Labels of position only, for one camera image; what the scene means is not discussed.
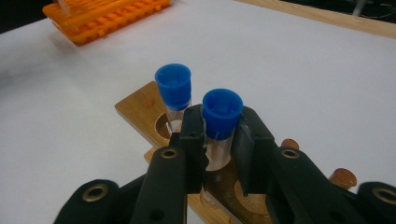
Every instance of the orange tray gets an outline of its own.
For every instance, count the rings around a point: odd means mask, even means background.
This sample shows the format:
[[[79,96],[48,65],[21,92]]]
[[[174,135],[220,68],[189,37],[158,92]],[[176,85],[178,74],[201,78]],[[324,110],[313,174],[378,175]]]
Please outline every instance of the orange tray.
[[[44,14],[73,43],[83,45],[170,5],[170,0],[65,0],[43,7]]]

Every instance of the white table surface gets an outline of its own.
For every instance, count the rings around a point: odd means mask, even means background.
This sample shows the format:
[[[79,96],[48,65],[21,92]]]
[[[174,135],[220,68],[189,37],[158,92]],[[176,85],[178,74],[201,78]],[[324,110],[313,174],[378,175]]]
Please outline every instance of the white table surface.
[[[395,56],[394,39],[228,0],[177,0],[83,47],[49,20],[4,33],[0,223],[51,223],[82,184],[145,173],[150,145],[114,105],[167,63],[191,69],[194,105],[238,92],[326,176],[396,186]]]

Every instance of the plastic tube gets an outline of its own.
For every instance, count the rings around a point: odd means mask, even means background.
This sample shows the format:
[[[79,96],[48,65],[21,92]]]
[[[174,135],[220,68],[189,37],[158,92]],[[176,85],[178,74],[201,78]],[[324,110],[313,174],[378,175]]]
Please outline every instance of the plastic tube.
[[[216,171],[227,165],[231,159],[233,131],[244,106],[238,94],[225,89],[209,91],[204,96],[203,105],[207,136],[206,156],[209,158],[206,170]]]
[[[163,102],[166,105],[169,133],[179,133],[184,110],[191,105],[191,71],[179,63],[167,64],[155,73]]]

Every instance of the hole in wooden rack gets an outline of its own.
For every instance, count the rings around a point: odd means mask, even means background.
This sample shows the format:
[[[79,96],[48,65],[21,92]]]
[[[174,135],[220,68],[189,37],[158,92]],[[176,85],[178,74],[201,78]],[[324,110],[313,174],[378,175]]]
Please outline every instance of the hole in wooden rack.
[[[170,139],[171,135],[167,123],[168,117],[166,117],[166,113],[161,114],[155,121],[155,132],[165,139]]]

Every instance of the blue cap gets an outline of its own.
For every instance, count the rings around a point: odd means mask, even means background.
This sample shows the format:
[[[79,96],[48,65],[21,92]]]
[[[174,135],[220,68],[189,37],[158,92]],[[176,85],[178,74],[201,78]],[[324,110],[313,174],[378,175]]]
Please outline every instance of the blue cap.
[[[167,64],[155,73],[163,102],[174,110],[185,109],[191,99],[191,71],[179,63]]]
[[[215,89],[204,96],[203,105],[206,134],[215,140],[229,138],[244,107],[241,97],[233,91]]]

